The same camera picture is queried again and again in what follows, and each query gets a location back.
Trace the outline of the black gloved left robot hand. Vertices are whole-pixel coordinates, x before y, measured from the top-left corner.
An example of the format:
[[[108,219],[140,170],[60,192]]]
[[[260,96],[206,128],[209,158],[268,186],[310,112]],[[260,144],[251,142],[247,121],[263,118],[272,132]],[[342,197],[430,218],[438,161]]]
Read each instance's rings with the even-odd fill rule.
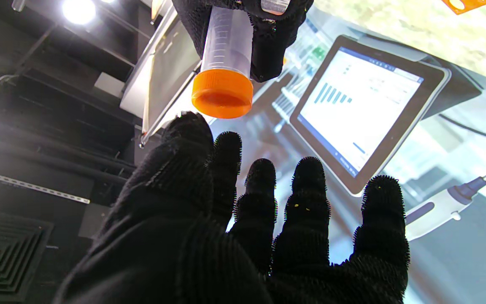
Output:
[[[96,241],[54,304],[401,304],[409,244],[399,183],[366,185],[354,250],[329,262],[330,205],[322,163],[297,164],[282,232],[275,167],[251,165],[237,197],[242,142],[213,138],[183,112],[124,185]]]

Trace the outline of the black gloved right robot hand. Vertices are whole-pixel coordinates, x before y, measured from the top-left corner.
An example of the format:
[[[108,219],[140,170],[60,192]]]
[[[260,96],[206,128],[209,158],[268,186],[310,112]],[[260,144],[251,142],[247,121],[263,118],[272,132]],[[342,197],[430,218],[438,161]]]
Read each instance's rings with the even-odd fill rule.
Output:
[[[262,10],[260,0],[174,0],[173,5],[200,58],[214,6],[244,11],[253,25],[251,79],[262,83],[280,75],[286,49],[297,38],[312,0],[291,0],[285,13],[276,16]]]

